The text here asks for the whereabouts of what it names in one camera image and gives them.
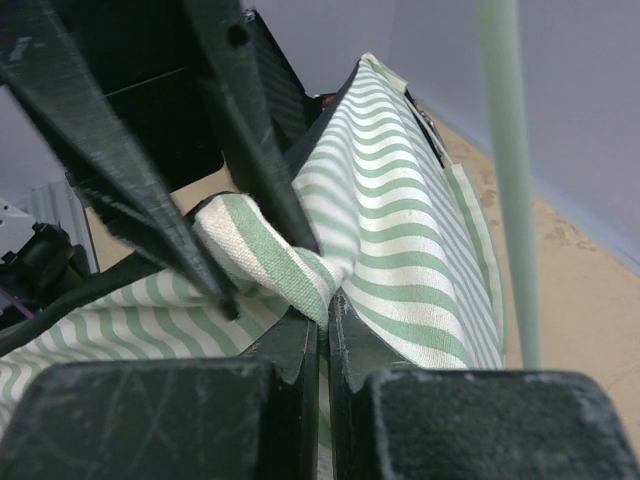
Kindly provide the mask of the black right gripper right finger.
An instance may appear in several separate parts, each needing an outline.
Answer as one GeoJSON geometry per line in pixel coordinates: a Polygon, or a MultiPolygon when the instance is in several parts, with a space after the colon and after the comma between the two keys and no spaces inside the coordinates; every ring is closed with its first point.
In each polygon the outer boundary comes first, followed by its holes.
{"type": "Polygon", "coordinates": [[[609,397],[577,372],[424,370],[343,292],[329,307],[338,479],[635,479],[609,397]]]}

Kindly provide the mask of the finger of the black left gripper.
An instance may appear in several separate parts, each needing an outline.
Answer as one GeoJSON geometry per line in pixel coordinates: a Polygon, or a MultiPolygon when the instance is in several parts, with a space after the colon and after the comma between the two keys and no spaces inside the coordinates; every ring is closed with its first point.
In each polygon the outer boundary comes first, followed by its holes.
{"type": "Polygon", "coordinates": [[[184,1],[197,80],[235,185],[290,244],[319,247],[279,149],[251,34],[237,1],[184,1]]]}
{"type": "Polygon", "coordinates": [[[1,78],[109,233],[186,277],[225,319],[235,319],[229,278],[109,105],[49,2],[2,2],[1,78]]]}

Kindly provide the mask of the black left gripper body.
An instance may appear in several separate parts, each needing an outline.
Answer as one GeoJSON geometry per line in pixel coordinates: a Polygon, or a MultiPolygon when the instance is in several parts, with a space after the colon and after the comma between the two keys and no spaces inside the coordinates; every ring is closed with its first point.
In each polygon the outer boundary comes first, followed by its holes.
{"type": "MultiPolygon", "coordinates": [[[[155,161],[169,191],[223,166],[189,66],[177,1],[51,1],[106,100],[155,161]]],[[[265,21],[245,10],[262,88],[289,182],[287,152],[308,130],[308,95],[265,21]]]]}

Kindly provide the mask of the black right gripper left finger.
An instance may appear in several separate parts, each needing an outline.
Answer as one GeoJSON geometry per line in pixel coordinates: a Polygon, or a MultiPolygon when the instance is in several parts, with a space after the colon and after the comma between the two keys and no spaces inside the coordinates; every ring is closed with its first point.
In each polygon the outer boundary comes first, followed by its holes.
{"type": "Polygon", "coordinates": [[[1,441],[5,479],[312,479],[318,331],[278,321],[227,359],[62,364],[1,441]]]}

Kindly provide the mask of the green striped pet tent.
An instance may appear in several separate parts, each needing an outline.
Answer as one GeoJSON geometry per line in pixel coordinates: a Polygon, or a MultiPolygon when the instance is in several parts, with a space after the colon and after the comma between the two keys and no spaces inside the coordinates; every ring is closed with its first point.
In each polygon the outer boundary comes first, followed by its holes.
{"type": "Polygon", "coordinates": [[[1,358],[1,441],[19,402],[62,364],[227,359],[278,321],[318,331],[317,464],[333,477],[329,307],[343,292],[411,365],[497,370],[505,357],[500,270],[463,166],[442,151],[406,82],[363,56],[289,151],[293,189],[319,251],[287,242],[256,201],[217,193],[190,215],[236,290],[226,321],[184,276],[130,254],[38,314],[1,358]]]}

